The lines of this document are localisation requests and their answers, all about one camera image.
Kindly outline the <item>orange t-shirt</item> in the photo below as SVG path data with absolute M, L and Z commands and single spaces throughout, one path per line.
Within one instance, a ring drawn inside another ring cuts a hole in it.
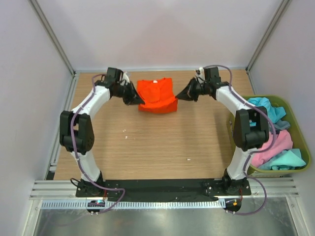
M 137 92 L 145 102 L 138 105 L 138 110 L 153 114 L 176 112 L 178 99 L 173 93 L 172 78 L 137 81 Z

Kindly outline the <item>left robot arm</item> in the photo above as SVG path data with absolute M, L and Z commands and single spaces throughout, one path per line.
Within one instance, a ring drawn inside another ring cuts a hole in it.
M 75 158 L 81 172 L 81 182 L 88 185 L 87 191 L 95 197 L 104 191 L 125 191 L 104 186 L 101 170 L 92 152 L 95 142 L 92 119 L 112 97 L 121 98 L 126 105 L 145 103 L 128 75 L 120 69 L 109 67 L 106 73 L 92 77 L 92 90 L 77 107 L 60 114 L 60 145 Z

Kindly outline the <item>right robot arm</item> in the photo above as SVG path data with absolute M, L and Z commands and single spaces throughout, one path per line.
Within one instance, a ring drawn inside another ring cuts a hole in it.
M 264 107 L 249 104 L 235 91 L 232 82 L 223 82 L 217 65 L 198 68 L 176 98 L 196 102 L 201 95 L 209 95 L 234 116 L 232 135 L 236 148 L 219 183 L 219 190 L 227 195 L 237 195 L 246 187 L 253 154 L 269 139 L 267 111 Z

